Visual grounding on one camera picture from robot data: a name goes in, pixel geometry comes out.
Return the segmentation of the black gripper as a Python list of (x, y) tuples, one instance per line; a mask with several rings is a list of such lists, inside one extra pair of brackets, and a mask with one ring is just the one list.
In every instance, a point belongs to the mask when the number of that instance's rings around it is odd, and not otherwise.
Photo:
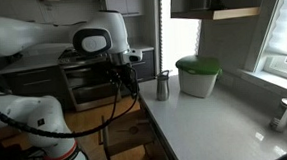
[(130, 64), (113, 66), (108, 70), (111, 81), (124, 84), (131, 94), (138, 94), (136, 70)]

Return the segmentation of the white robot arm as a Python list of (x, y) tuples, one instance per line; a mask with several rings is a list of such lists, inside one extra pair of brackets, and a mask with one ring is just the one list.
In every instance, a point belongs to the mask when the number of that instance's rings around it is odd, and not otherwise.
[[(129, 47), (124, 18), (118, 11), (100, 10), (90, 21), (68, 26), (0, 17), (0, 57), (53, 43), (70, 43), (84, 55), (106, 52), (112, 68), (128, 68), (142, 59), (140, 51)], [(76, 139), (89, 132), (70, 131), (55, 97), (0, 93), (0, 128), (6, 125), (25, 131), (33, 146), (46, 151), (45, 160), (87, 160)]]

